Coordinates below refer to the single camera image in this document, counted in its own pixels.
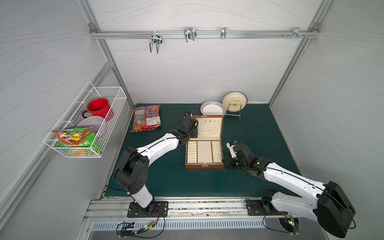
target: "brown jewelry box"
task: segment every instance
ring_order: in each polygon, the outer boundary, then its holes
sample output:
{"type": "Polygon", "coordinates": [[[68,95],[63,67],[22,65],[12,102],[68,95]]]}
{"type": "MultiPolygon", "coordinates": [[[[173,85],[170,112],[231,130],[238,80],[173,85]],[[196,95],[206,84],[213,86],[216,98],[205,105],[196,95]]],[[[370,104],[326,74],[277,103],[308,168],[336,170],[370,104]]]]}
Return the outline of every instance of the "brown jewelry box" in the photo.
{"type": "Polygon", "coordinates": [[[186,144],[185,168],[224,168],[221,144],[224,117],[222,115],[193,117],[199,122],[197,138],[190,138],[186,144]]]}

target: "metal vent grille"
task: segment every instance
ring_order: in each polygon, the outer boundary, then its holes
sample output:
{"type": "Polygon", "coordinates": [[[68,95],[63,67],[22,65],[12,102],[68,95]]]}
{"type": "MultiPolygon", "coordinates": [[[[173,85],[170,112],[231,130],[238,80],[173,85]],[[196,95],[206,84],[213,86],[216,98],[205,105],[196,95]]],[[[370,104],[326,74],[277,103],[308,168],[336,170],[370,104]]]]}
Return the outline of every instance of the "metal vent grille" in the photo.
{"type": "MultiPolygon", "coordinates": [[[[92,231],[115,230],[117,224],[123,222],[135,222],[134,230],[141,229],[151,220],[134,221],[95,221],[92,231]]],[[[154,229],[162,229],[163,220],[154,226],[154,229]]],[[[231,218],[231,219],[166,219],[165,230],[187,230],[187,229],[220,229],[220,228],[265,228],[262,218],[231,218]]]]}

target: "wire basket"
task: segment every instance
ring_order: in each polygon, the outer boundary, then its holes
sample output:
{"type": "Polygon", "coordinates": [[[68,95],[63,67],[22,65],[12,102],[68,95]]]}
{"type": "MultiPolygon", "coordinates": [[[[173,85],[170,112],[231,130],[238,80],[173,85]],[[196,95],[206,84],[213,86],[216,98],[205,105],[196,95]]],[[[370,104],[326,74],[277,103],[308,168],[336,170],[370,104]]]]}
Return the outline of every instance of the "wire basket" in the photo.
{"type": "Polygon", "coordinates": [[[76,128],[77,125],[84,120],[82,112],[87,110],[88,103],[96,98],[108,99],[111,108],[105,119],[110,120],[106,121],[104,119],[99,131],[95,134],[95,139],[90,147],[61,147],[53,132],[50,132],[47,135],[44,139],[44,143],[65,157],[101,157],[120,112],[127,100],[127,96],[121,87],[95,87],[89,82],[52,130],[76,128]]]}

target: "green snack bag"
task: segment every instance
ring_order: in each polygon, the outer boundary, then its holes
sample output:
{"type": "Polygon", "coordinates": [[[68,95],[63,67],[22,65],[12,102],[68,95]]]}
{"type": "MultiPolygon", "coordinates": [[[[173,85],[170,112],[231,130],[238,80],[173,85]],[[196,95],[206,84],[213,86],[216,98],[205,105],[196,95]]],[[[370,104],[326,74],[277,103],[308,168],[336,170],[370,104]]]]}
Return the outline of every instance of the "green snack bag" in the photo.
{"type": "Polygon", "coordinates": [[[52,131],[59,139],[61,147],[90,147],[95,139],[91,128],[74,128],[52,131]]]}

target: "metal hook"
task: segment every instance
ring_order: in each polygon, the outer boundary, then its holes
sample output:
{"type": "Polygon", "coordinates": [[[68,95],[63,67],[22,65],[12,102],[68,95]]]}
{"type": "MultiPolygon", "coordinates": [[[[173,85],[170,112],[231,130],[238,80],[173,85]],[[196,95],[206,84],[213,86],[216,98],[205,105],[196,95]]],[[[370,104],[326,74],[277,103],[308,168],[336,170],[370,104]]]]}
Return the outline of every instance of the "metal hook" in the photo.
{"type": "Polygon", "coordinates": [[[153,45],[156,45],[156,52],[159,53],[160,50],[160,43],[163,43],[163,37],[161,37],[159,34],[153,34],[151,36],[151,42],[149,43],[149,51],[152,52],[153,45]]]}
{"type": "Polygon", "coordinates": [[[305,38],[303,35],[301,35],[299,33],[300,31],[300,28],[295,28],[295,30],[293,31],[293,34],[291,36],[292,39],[295,39],[296,37],[302,37],[302,38],[305,38]]]}
{"type": "Polygon", "coordinates": [[[227,28],[221,28],[221,39],[224,39],[227,35],[227,28]]]}
{"type": "Polygon", "coordinates": [[[196,29],[195,28],[189,27],[189,28],[184,29],[184,36],[185,36],[185,40],[187,42],[188,42],[188,38],[192,39],[192,40],[195,40],[196,35],[197,34],[196,34],[196,29]]]}

